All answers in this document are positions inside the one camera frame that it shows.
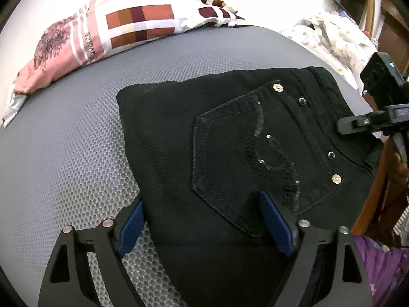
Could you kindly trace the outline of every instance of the gray mattress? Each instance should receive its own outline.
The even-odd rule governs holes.
[[[138,194],[123,148],[115,96],[136,83],[183,81],[233,69],[327,67],[355,114],[371,109],[335,71],[291,40],[260,27],[204,28],[163,38],[72,72],[36,92],[0,130],[0,265],[36,307],[60,230],[94,227]],[[95,255],[95,286],[111,306]],[[185,306],[146,226],[123,263],[147,307]]]

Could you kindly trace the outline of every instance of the checkered pattern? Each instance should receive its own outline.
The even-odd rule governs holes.
[[[3,125],[15,117],[26,94],[80,66],[201,26],[246,25],[250,24],[221,0],[91,0],[41,37],[36,54],[48,58],[41,68],[31,60],[20,70],[10,87]]]

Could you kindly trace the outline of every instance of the purple fabric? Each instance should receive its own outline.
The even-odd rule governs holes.
[[[371,285],[374,307],[386,306],[409,272],[409,249],[388,248],[368,237],[354,236]]]

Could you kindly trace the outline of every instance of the metal rivet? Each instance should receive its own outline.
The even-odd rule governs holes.
[[[333,183],[336,183],[336,184],[340,184],[342,181],[341,177],[338,174],[334,174],[332,179],[333,179]]]
[[[63,228],[64,233],[70,233],[71,231],[72,231],[72,226],[71,225],[67,225],[66,227]]]
[[[307,100],[305,99],[305,98],[300,98],[300,99],[298,99],[298,103],[300,104],[300,105],[306,105],[307,104]]]
[[[307,227],[310,227],[310,226],[311,226],[311,223],[310,223],[308,220],[301,219],[301,220],[298,222],[298,225],[300,225],[301,227],[307,228]]]
[[[277,92],[282,92],[282,91],[284,90],[283,86],[282,86],[281,84],[279,84],[279,83],[275,83],[275,84],[273,85],[273,89],[274,89],[275,91],[277,91]]]
[[[349,233],[349,229],[348,229],[347,227],[345,227],[345,226],[341,226],[341,227],[339,228],[339,231],[340,231],[342,234],[348,234],[348,233]]]
[[[114,225],[114,221],[112,219],[105,219],[102,222],[103,227],[111,227],[112,225]]]

